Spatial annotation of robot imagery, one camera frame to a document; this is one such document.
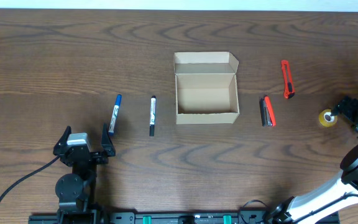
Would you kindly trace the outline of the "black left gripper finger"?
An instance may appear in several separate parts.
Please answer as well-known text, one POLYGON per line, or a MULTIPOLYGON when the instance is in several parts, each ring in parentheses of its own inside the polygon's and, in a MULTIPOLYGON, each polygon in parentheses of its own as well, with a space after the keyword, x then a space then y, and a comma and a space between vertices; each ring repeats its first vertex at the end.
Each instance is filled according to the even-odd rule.
POLYGON ((53 154, 55 156, 62 156, 68 150, 67 140, 69 135, 71 134, 71 127, 67 126, 61 138, 58 140, 56 145, 53 147, 53 154))
POLYGON ((116 151, 110 139, 108 126, 106 123, 103 124, 103 130, 101 135, 101 146, 108 157, 114 157, 116 155, 116 151))

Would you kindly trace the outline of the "yellow clear tape roll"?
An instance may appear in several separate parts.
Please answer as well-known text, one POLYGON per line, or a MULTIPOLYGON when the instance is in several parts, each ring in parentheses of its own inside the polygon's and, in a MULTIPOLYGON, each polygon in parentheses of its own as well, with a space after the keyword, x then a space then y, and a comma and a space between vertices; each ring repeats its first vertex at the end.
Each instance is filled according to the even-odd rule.
POLYGON ((326 109, 319 114, 319 122, 322 126, 329 128, 337 123, 337 116, 333 115, 330 109, 326 109))

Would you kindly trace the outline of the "orange utility knife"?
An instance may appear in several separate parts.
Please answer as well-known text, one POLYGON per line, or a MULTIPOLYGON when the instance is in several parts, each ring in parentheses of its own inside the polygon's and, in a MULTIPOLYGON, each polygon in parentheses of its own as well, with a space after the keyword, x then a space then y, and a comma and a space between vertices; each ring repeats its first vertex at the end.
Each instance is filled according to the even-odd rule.
POLYGON ((284 98, 290 99, 295 95, 295 89, 293 85, 290 65, 287 60, 281 61, 281 69, 282 69, 284 85, 285 85, 283 95, 284 98))

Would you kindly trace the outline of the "cardboard box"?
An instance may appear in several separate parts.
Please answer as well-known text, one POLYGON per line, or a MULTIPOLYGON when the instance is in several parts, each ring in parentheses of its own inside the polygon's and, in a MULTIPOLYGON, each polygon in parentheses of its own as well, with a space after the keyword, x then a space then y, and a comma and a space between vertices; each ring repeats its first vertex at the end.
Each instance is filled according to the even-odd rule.
POLYGON ((230 52, 176 52, 176 124, 232 124, 239 61, 230 52))

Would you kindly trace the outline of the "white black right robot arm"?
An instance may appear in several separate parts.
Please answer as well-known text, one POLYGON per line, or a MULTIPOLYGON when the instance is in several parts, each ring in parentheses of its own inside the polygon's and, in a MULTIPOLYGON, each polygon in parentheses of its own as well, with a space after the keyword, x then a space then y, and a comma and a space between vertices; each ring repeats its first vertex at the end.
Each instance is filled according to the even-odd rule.
MULTIPOLYGON (((339 115, 351 122, 358 134, 358 100, 345 96, 333 109, 324 110, 319 122, 325 128, 333 126, 339 115)), ((291 197, 264 216, 265 223, 317 223, 323 218, 358 204, 358 145, 343 158, 331 180, 307 194, 291 197)))

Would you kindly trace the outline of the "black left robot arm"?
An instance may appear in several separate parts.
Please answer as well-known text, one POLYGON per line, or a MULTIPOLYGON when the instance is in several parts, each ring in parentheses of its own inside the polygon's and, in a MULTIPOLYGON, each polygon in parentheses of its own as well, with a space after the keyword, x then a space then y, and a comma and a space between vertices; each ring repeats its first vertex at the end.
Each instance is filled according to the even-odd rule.
POLYGON ((57 222, 59 223, 109 223, 109 214, 95 202, 97 166, 108 163, 108 158, 116 155, 108 134, 107 124, 101 135, 102 151, 91 151, 86 133, 65 132, 53 147, 53 154, 71 167, 69 174, 62 176, 55 185, 59 199, 57 222))

